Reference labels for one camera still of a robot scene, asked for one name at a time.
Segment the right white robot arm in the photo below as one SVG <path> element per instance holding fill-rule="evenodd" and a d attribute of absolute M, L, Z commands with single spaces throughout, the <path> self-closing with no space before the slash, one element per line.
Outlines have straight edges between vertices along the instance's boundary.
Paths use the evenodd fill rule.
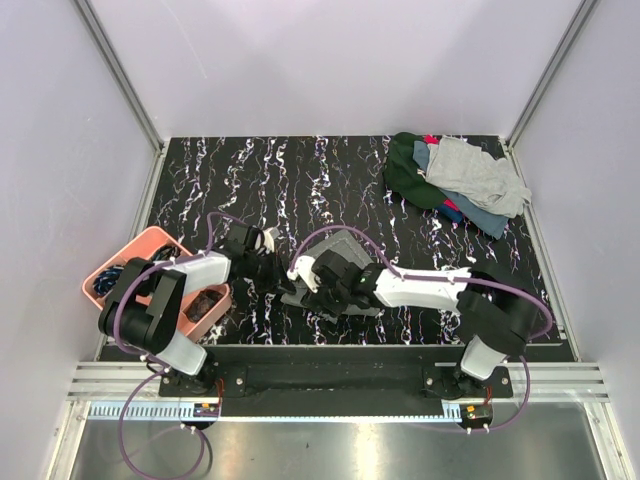
<path fill-rule="evenodd" d="M 502 283 L 496 269 L 436 272 L 375 262 L 360 267 L 328 250 L 300 256 L 287 276 L 302 289 L 302 307 L 331 317 L 399 307 L 457 314 L 465 350 L 454 384 L 470 397 L 488 387 L 499 363 L 524 354 L 543 307 L 525 290 Z"/>

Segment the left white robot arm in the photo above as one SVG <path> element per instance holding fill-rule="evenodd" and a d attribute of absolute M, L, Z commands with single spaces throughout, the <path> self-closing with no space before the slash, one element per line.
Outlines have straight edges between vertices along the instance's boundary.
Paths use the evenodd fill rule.
<path fill-rule="evenodd" d="M 292 294 L 293 283 L 276 251 L 280 232 L 236 224 L 219 242 L 196 255 L 164 262 L 134 257 L 106 296 L 98 328 L 127 352 L 146 354 L 181 373 L 181 384 L 196 396 L 215 386 L 213 359 L 179 331 L 183 298 L 237 279 L 249 279 L 267 294 Z"/>

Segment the grey cloth napkin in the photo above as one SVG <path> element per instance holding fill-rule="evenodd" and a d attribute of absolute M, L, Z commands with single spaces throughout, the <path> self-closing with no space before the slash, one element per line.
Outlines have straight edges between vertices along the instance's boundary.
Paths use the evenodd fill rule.
<path fill-rule="evenodd" d="M 317 259 L 325 251 L 339 254 L 345 260 L 354 263 L 361 269 L 373 262 L 369 254 L 347 230 L 336 231 L 316 245 L 305 249 L 301 256 Z M 306 293 L 306 284 L 301 279 L 298 279 L 294 282 L 294 285 L 296 286 L 296 293 L 294 295 L 283 294 L 281 296 L 281 302 L 290 307 L 304 309 L 302 298 Z M 332 323 L 337 323 L 338 320 L 344 316 L 375 317 L 379 313 L 379 308 L 361 309 L 354 305 L 347 307 L 346 310 L 340 314 L 316 311 L 316 314 L 322 319 Z"/>

